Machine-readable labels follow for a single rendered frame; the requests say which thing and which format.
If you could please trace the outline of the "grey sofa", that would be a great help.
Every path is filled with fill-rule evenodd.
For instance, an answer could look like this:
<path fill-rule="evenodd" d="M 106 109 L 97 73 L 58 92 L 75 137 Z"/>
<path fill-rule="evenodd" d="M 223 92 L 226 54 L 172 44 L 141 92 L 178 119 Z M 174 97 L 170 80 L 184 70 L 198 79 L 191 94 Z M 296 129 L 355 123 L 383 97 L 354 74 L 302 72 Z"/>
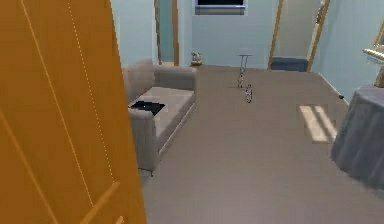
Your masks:
<path fill-rule="evenodd" d="M 196 70 L 155 65 L 144 59 L 122 68 L 136 160 L 140 170 L 153 173 L 167 144 L 196 102 Z M 162 103 L 156 115 L 133 109 L 137 101 Z"/>

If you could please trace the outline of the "gold framed wall picture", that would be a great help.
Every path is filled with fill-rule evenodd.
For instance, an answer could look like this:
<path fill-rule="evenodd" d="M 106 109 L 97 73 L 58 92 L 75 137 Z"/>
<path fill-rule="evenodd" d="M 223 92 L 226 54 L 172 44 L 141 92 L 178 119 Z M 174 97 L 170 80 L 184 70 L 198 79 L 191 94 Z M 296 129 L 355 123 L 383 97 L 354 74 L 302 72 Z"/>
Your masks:
<path fill-rule="evenodd" d="M 372 49 L 375 51 L 384 51 L 384 19 L 379 26 L 378 32 L 372 45 Z"/>

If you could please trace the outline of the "grey cloth covered table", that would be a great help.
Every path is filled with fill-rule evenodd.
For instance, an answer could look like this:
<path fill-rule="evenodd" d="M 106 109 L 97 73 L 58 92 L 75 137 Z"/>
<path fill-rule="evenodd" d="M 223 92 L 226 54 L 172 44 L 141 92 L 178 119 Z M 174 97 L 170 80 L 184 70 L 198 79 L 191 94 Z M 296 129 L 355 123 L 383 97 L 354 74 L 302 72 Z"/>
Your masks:
<path fill-rule="evenodd" d="M 384 88 L 367 85 L 354 92 L 331 159 L 351 177 L 384 189 Z"/>

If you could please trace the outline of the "thin metal stand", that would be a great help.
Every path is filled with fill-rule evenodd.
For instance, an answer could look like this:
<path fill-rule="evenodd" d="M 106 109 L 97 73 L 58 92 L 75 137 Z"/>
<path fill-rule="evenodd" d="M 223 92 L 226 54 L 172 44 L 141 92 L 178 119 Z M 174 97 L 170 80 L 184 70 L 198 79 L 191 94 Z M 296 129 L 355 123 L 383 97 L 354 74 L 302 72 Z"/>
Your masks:
<path fill-rule="evenodd" d="M 240 71 L 239 71 L 239 76 L 238 76 L 238 88 L 243 88 L 243 83 L 244 83 L 244 75 L 245 71 L 247 68 L 247 63 L 248 63 L 248 58 L 251 56 L 254 56 L 252 54 L 240 54 L 237 55 L 241 57 L 241 62 L 240 62 Z"/>

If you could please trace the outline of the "orange open room door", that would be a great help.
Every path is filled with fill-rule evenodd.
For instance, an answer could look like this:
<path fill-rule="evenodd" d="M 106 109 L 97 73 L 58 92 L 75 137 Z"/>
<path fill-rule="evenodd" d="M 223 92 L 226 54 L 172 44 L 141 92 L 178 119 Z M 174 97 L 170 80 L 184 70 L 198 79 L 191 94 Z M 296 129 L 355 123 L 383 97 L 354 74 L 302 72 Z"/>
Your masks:
<path fill-rule="evenodd" d="M 174 66 L 179 66 L 178 0 L 172 0 L 172 28 L 173 28 Z"/>

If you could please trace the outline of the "dark blue low box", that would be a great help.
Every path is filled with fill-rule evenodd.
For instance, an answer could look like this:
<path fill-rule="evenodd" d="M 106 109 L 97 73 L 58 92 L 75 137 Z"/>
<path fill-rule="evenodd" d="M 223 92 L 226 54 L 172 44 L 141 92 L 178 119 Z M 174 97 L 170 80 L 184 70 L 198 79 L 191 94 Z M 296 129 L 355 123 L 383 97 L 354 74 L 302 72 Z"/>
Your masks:
<path fill-rule="evenodd" d="M 272 59 L 272 70 L 299 71 L 306 72 L 308 61 L 301 58 L 274 57 Z"/>

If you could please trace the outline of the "orange wooden room door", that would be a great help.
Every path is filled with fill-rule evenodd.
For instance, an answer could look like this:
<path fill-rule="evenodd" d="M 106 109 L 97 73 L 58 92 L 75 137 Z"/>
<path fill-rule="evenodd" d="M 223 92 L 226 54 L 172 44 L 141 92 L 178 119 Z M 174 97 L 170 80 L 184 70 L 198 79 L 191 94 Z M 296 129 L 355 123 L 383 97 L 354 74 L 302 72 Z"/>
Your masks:
<path fill-rule="evenodd" d="M 0 224 L 146 224 L 111 0 L 0 0 Z"/>

